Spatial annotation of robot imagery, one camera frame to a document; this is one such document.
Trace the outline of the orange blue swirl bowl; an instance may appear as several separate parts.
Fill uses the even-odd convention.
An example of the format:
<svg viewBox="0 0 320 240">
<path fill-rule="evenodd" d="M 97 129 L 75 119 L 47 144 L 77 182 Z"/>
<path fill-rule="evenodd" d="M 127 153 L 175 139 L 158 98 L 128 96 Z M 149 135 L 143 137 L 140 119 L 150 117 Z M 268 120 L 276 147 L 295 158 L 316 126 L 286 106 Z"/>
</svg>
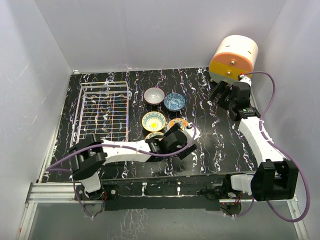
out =
<svg viewBox="0 0 320 240">
<path fill-rule="evenodd" d="M 188 127 L 189 123 L 183 119 L 183 118 L 174 118 L 172 120 L 169 121 L 169 123 L 166 126 L 166 129 L 169 130 L 171 127 L 173 127 L 176 123 L 178 123 L 180 125 L 180 128 L 182 130 L 185 130 L 186 127 Z"/>
</svg>

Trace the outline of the orange flower leaf bowl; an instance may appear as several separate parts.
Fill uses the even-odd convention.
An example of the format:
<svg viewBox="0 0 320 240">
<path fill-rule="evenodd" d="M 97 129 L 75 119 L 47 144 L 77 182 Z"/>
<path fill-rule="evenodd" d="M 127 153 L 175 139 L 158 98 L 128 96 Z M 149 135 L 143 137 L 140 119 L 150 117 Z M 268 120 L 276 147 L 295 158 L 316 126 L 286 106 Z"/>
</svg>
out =
<svg viewBox="0 0 320 240">
<path fill-rule="evenodd" d="M 155 131 L 155 132 L 151 132 L 149 133 L 146 137 L 145 140 L 149 140 L 149 139 L 162 139 L 164 137 L 164 133 L 163 132 L 159 132 L 159 131 Z"/>
</svg>

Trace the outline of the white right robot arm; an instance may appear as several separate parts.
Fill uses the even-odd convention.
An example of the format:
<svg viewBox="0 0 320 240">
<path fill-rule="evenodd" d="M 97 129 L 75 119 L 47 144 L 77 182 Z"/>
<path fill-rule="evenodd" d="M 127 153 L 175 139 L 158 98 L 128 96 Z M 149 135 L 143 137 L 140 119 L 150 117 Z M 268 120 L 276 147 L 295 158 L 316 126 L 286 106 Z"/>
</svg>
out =
<svg viewBox="0 0 320 240">
<path fill-rule="evenodd" d="M 252 195 L 258 202 L 289 200 L 294 197 L 298 168 L 282 153 L 270 145 L 270 137 L 263 133 L 261 115 L 251 105 L 251 80 L 243 76 L 231 84 L 221 80 L 210 97 L 228 111 L 238 122 L 238 130 L 247 140 L 258 165 L 254 174 L 229 173 L 223 181 L 223 194 L 233 199 L 240 192 Z"/>
</svg>

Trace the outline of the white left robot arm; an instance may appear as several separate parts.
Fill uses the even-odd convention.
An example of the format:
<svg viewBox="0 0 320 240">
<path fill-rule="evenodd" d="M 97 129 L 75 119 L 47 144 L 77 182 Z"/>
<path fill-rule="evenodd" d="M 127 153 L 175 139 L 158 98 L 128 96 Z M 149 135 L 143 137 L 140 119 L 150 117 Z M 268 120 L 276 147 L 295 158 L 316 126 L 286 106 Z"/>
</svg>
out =
<svg viewBox="0 0 320 240">
<path fill-rule="evenodd" d="M 92 134 L 68 150 L 72 179 L 81 183 L 82 193 L 97 200 L 106 191 L 98 174 L 102 166 L 118 162 L 153 163 L 169 157 L 184 159 L 197 149 L 200 136 L 190 123 L 185 129 L 174 124 L 164 135 L 139 141 L 109 141 Z"/>
</svg>

